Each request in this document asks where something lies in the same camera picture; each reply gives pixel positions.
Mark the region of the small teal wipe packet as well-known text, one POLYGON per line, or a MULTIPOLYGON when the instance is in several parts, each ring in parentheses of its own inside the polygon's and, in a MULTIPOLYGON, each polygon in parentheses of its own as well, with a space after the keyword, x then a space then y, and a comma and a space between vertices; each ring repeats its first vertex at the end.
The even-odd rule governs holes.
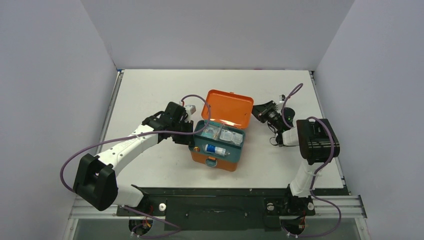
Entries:
POLYGON ((201 132, 201 136, 208 138, 208 139, 212 139, 212 140, 217 140, 219 137, 219 134, 221 132, 221 127, 220 126, 216 126, 216 125, 208 125, 202 132, 201 132))

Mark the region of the orange plastic medicine box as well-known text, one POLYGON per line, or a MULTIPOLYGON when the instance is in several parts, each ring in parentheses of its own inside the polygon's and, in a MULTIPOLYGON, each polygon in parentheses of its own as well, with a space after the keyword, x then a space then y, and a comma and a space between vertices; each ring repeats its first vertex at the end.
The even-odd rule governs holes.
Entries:
MULTIPOLYGON (((208 92, 206 102, 210 106, 210 121, 243 130, 249 126, 254 100, 251 97, 212 89, 208 92)), ((204 106, 201 112, 202 121, 207 122, 208 107, 204 106)), ((212 157, 205 157, 200 153, 191 153, 193 161, 211 168, 234 172, 238 163, 228 163, 221 159, 215 162, 212 157)))

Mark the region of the teal divided tray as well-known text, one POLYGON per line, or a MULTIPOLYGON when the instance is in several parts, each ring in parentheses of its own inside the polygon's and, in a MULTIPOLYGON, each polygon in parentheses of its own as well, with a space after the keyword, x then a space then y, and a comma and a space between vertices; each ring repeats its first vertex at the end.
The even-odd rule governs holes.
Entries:
POLYGON ((227 163, 237 164, 239 162, 240 158, 241 158, 242 149, 243 149, 244 141, 245 141, 245 138, 246 138, 245 132, 242 129, 238 129, 236 127, 228 126, 228 125, 225 125, 223 123, 214 122, 214 121, 209 122, 209 125, 221 127, 221 130, 222 129, 229 129, 229 130, 243 134, 242 144, 241 145, 235 145, 235 144, 232 144, 231 142, 226 142, 226 141, 220 140, 219 139, 220 134, 218 135, 217 140, 209 139, 209 138, 201 136, 202 131, 207 127, 207 126, 205 126, 205 124, 206 124, 206 121, 201 120, 196 125, 195 130, 196 131, 200 130, 200 132, 193 136, 194 137, 194 145, 188 147, 188 149, 191 151, 191 153, 192 154, 201 154, 201 155, 204 155, 206 158, 211 157, 211 158, 213 158, 213 160, 215 162, 218 162, 218 160, 222 160, 222 161, 225 161, 227 163), (210 145, 214 145, 214 146, 226 149, 227 155, 226 156, 220 156, 220 155, 205 152, 204 146, 206 144, 210 144, 210 145), (194 147, 199 147, 200 151, 199 152, 194 151, 194 147))

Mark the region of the white blue tube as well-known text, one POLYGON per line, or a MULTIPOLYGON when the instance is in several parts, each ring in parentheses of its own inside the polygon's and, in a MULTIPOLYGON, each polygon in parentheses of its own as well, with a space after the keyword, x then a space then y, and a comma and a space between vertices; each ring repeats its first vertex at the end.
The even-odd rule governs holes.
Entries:
POLYGON ((215 155, 219 155, 219 156, 226 156, 227 153, 228 153, 225 148, 215 146, 215 145, 212 145, 212 144, 206 144, 203 147, 203 149, 207 153, 215 154, 215 155))

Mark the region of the zip bag of wipes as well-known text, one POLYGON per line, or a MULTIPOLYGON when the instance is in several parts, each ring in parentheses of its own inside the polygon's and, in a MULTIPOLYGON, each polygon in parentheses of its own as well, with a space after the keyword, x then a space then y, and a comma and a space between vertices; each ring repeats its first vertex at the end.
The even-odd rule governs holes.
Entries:
POLYGON ((220 132, 219 139, 240 146, 243 143, 244 135, 242 133, 223 128, 220 132))

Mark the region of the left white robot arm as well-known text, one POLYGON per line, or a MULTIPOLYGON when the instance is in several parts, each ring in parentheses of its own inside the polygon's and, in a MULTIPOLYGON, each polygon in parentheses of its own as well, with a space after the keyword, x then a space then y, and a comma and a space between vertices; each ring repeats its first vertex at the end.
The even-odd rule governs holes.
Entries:
POLYGON ((149 209, 144 193, 133 185, 119 185, 119 173, 136 157, 167 138, 181 145, 193 143, 194 105, 169 102, 164 111, 147 117, 127 137, 97 155, 84 155, 78 165, 74 192, 99 211, 112 205, 129 206, 136 215, 149 209))

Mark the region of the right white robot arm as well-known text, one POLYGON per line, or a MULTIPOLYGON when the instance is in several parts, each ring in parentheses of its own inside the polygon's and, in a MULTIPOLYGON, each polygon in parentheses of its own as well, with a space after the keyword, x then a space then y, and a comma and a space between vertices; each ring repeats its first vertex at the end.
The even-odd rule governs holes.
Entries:
POLYGON ((294 214, 302 207, 300 198, 312 195, 321 170, 340 154, 340 143, 327 118, 295 120, 292 108, 279 107, 272 100, 254 105, 251 113, 273 130, 278 146, 299 147, 303 161, 288 185, 291 194, 282 199, 283 209, 294 214))

